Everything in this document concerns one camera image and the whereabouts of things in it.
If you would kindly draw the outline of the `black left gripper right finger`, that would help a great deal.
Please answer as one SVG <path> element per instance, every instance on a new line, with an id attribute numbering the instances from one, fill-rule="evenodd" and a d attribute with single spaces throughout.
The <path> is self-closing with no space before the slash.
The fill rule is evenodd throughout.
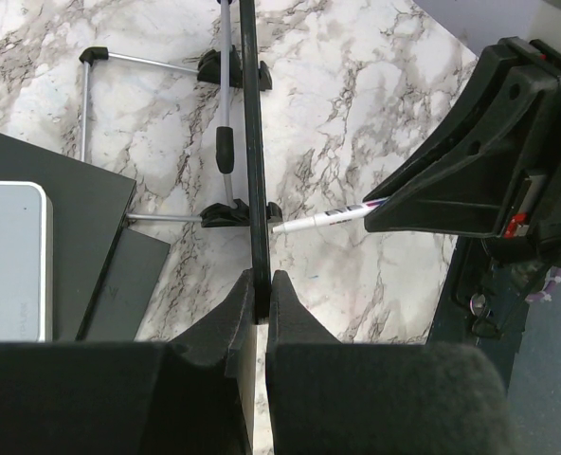
<path id="1" fill-rule="evenodd" d="M 278 454 L 507 454 L 511 422 L 495 367 L 477 348 L 338 341 L 272 281 L 265 356 Z"/>

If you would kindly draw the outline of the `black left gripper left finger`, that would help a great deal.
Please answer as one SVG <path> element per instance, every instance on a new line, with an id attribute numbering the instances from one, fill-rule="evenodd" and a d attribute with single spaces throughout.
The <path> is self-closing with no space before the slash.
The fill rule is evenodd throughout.
<path id="1" fill-rule="evenodd" d="M 180 336 L 0 343 L 0 454 L 249 454 L 253 274 Z"/>

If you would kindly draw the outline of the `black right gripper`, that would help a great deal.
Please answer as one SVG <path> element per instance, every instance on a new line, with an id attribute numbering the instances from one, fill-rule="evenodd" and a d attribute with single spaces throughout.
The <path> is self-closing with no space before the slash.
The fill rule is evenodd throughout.
<path id="1" fill-rule="evenodd" d="M 366 231 L 488 238 L 500 264 L 561 267 L 561 53 L 517 37 L 486 47 L 389 195 Z"/>

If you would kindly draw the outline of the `white marker pen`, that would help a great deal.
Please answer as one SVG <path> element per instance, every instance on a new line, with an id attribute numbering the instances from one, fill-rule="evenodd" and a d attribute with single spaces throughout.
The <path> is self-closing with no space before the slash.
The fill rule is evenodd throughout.
<path id="1" fill-rule="evenodd" d="M 374 199 L 369 202 L 353 204 L 343 208 L 329 209 L 313 216 L 300 218 L 292 221 L 281 223 L 272 228 L 273 233 L 291 233 L 310 228 L 324 228 L 333 226 L 352 220 L 364 218 L 373 210 L 384 205 L 388 200 L 387 197 Z"/>

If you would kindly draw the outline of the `black framed whiteboard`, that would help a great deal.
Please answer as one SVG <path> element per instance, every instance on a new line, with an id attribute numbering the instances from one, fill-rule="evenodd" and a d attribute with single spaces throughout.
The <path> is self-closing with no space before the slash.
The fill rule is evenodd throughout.
<path id="1" fill-rule="evenodd" d="M 255 289 L 254 315 L 259 324 L 264 324 L 269 318 L 272 285 L 255 2 L 253 0 L 241 0 L 239 2 L 239 12 L 243 59 L 248 205 Z"/>

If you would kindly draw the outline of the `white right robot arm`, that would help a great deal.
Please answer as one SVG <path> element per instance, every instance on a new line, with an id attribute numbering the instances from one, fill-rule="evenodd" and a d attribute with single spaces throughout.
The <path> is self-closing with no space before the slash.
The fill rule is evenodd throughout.
<path id="1" fill-rule="evenodd" d="M 561 267 L 561 52 L 517 37 L 483 49 L 442 122 L 371 198 L 369 232 L 458 239 L 432 337 L 522 328 Z"/>

